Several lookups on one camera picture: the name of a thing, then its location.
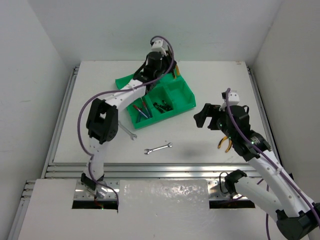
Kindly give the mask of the blue screwdriver red collar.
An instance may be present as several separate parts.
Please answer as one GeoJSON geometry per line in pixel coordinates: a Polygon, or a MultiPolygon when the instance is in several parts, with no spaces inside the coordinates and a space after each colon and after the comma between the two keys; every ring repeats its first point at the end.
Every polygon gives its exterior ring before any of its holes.
{"type": "Polygon", "coordinates": [[[137,105],[134,104],[133,107],[134,107],[142,116],[144,116],[146,119],[149,118],[137,105]]]}

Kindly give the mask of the silver wrench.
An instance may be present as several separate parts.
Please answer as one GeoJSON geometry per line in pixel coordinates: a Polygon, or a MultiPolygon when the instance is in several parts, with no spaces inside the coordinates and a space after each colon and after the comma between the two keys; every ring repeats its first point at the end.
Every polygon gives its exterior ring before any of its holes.
{"type": "Polygon", "coordinates": [[[161,145],[161,146],[158,146],[158,147],[154,147],[154,148],[146,148],[144,149],[144,154],[145,155],[149,155],[150,153],[154,152],[154,151],[159,151],[159,150],[163,150],[163,149],[166,149],[166,148],[172,148],[173,147],[173,143],[172,142],[169,142],[165,145],[161,145]]]}
{"type": "Polygon", "coordinates": [[[128,130],[120,121],[118,121],[118,126],[125,132],[129,135],[130,139],[132,141],[136,140],[137,139],[137,135],[132,133],[130,130],[128,130]]]}

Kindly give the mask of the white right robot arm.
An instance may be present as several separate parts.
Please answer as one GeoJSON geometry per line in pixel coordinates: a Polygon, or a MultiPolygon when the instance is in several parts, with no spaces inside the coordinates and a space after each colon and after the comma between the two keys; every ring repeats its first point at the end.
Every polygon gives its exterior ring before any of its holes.
{"type": "Polygon", "coordinates": [[[231,147],[267,184],[260,187],[244,171],[237,169],[224,177],[231,196],[240,194],[258,205],[288,240],[300,240],[320,226],[320,204],[307,196],[283,169],[267,140],[250,125],[248,106],[236,102],[206,103],[194,115],[198,128],[210,118],[208,128],[221,131],[231,147]]]}

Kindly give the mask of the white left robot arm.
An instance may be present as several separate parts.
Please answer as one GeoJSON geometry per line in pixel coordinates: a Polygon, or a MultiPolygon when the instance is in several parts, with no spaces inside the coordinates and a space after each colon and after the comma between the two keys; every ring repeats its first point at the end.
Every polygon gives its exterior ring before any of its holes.
{"type": "Polygon", "coordinates": [[[102,153],[108,142],[112,141],[118,133],[119,113],[135,100],[147,95],[161,78],[174,72],[175,66],[173,51],[153,50],[147,54],[144,63],[123,88],[98,93],[83,105],[77,119],[77,126],[81,126],[82,114],[90,105],[85,126],[90,140],[95,140],[98,144],[93,152],[89,152],[83,144],[81,131],[77,131],[79,144],[90,157],[80,179],[89,190],[96,192],[98,186],[108,188],[108,185],[103,182],[102,153]]]}

